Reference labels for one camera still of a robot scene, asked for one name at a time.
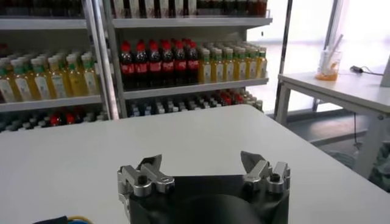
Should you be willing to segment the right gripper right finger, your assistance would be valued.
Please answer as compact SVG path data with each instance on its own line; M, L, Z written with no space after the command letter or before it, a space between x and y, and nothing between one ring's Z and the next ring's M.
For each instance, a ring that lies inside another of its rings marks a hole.
M264 189L271 194L284 194L289 191L291 169L287 163L277 162L272 166L259 154L241 151L240 155L246 171L243 181L252 192Z

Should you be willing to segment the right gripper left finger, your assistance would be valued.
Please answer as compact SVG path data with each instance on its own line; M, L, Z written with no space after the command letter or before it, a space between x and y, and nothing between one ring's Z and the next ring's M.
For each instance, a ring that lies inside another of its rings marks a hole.
M174 177L160 171L162 155L146 157L137 167L121 166L117 171L119 195L148 197L154 191L169 194L175 188Z

